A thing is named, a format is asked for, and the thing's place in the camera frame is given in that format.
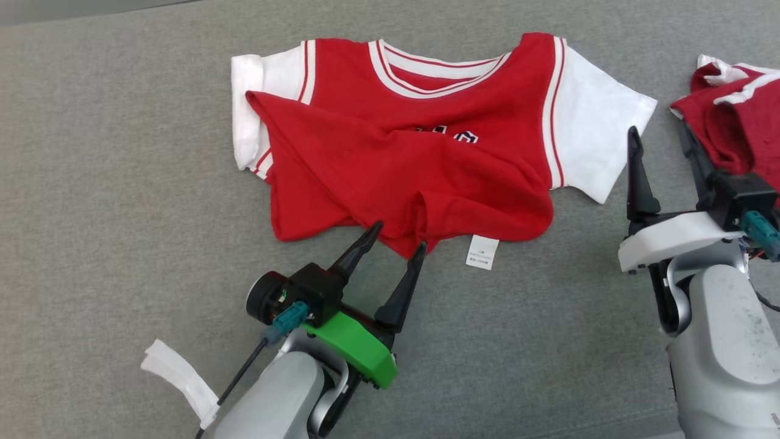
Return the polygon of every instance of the white tape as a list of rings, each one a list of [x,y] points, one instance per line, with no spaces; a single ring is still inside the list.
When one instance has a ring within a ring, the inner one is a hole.
[[[214,391],[181,355],[161,340],[155,340],[146,353],[141,369],[162,377],[184,393],[200,419],[200,428],[206,430],[219,410],[219,398]]]

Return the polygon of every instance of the white tag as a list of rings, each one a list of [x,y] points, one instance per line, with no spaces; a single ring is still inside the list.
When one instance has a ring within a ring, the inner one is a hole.
[[[466,257],[466,265],[475,266],[481,269],[491,269],[493,267],[493,256],[495,249],[498,248],[498,239],[481,237],[474,235],[471,238],[469,255]]]

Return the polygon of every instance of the green plastic part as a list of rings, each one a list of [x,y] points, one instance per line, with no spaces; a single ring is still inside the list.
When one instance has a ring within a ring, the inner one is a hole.
[[[357,320],[342,312],[336,313],[321,327],[315,328],[309,324],[303,327],[383,389],[388,388],[398,374],[390,351]]]

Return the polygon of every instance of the red shirt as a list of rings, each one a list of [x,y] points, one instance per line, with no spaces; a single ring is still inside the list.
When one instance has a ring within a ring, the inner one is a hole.
[[[715,167],[780,190],[780,71],[702,55],[691,94],[672,104]]]
[[[655,106],[548,34],[476,62],[383,41],[296,49],[233,60],[236,160],[271,184],[282,240],[377,220],[405,257],[461,234],[532,239],[552,221],[550,189],[606,199],[626,131]]]

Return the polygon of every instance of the red stripe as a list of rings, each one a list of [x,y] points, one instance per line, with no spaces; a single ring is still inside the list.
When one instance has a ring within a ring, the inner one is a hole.
[[[443,91],[450,91],[450,90],[452,90],[453,88],[457,88],[457,87],[462,87],[462,86],[469,85],[469,84],[473,83],[474,81],[480,80],[480,79],[481,79],[481,78],[483,78],[483,77],[486,77],[486,76],[488,76],[488,75],[491,75],[491,74],[493,74],[493,72],[494,72],[494,71],[495,71],[495,70],[498,68],[498,65],[500,64],[499,62],[497,62],[497,63],[495,64],[495,66],[493,66],[493,68],[492,68],[492,69],[490,69],[490,70],[489,70],[489,71],[488,71],[486,74],[482,75],[481,77],[476,77],[476,78],[474,78],[474,79],[472,79],[472,80],[468,80],[468,81],[464,81],[464,82],[459,82],[459,83],[456,83],[456,84],[453,84],[453,85],[449,85],[449,86],[447,86],[447,87],[444,87],[444,88],[439,88],[438,90],[431,90],[431,91],[427,91],[427,90],[426,90],[426,91],[418,91],[418,90],[415,90],[415,89],[413,89],[413,88],[410,88],[410,87],[408,87],[408,86],[407,86],[406,84],[404,84],[404,83],[398,82],[397,80],[395,80],[395,78],[394,78],[394,77],[392,77],[392,75],[391,75],[391,74],[390,74],[390,72],[388,71],[387,63],[385,63],[385,58],[382,56],[382,50],[381,50],[381,47],[379,46],[379,41],[377,41],[377,42],[376,42],[376,44],[377,44],[377,52],[378,52],[378,54],[379,54],[379,60],[380,60],[380,62],[382,63],[382,69],[384,69],[384,70],[385,70],[385,74],[386,74],[386,76],[387,76],[388,78],[390,78],[390,80],[391,80],[391,81],[393,81],[394,83],[398,84],[398,85],[399,85],[399,86],[401,86],[401,87],[404,87],[406,90],[412,91],[412,92],[414,92],[414,93],[418,93],[418,94],[420,94],[420,95],[433,95],[433,94],[436,94],[436,93],[441,93],[441,92],[443,92]]]
[[[552,95],[552,105],[550,105],[550,137],[552,139],[552,152],[555,154],[555,162],[558,163],[558,173],[561,175],[561,187],[563,187],[563,168],[561,167],[561,160],[558,158],[558,149],[555,147],[555,99],[558,97],[558,88],[561,86],[561,78],[563,78],[563,65],[566,61],[566,47],[563,45],[563,40],[556,38],[561,43],[561,69],[558,74],[558,83],[555,85],[555,93]]]
[[[486,59],[484,61],[475,61],[473,63],[463,64],[463,65],[458,66],[458,65],[453,65],[452,63],[449,63],[449,62],[443,62],[443,61],[442,62],[437,62],[437,61],[430,61],[430,60],[427,60],[427,59],[415,58],[415,57],[413,57],[411,55],[407,55],[407,54],[404,54],[404,53],[396,52],[395,50],[393,50],[393,49],[391,49],[391,48],[389,48],[387,46],[385,46],[385,50],[387,50],[388,52],[392,52],[393,54],[398,55],[401,58],[410,59],[410,60],[415,61],[415,62],[423,62],[425,64],[431,64],[433,66],[452,67],[452,68],[455,68],[455,69],[464,69],[464,68],[468,68],[468,67],[484,66],[485,64],[488,64],[490,62],[495,62],[498,58],[501,58],[499,56],[498,58]]]
[[[268,157],[268,154],[271,153],[271,149],[269,148],[266,152],[263,153],[263,155],[260,157],[260,160],[257,160],[257,165],[254,167],[254,173],[257,175],[258,172],[260,172],[260,164],[263,162],[263,160]]]
[[[303,43],[303,86],[300,88],[298,102],[303,99],[303,93],[306,91],[306,81],[309,79],[309,41]]]

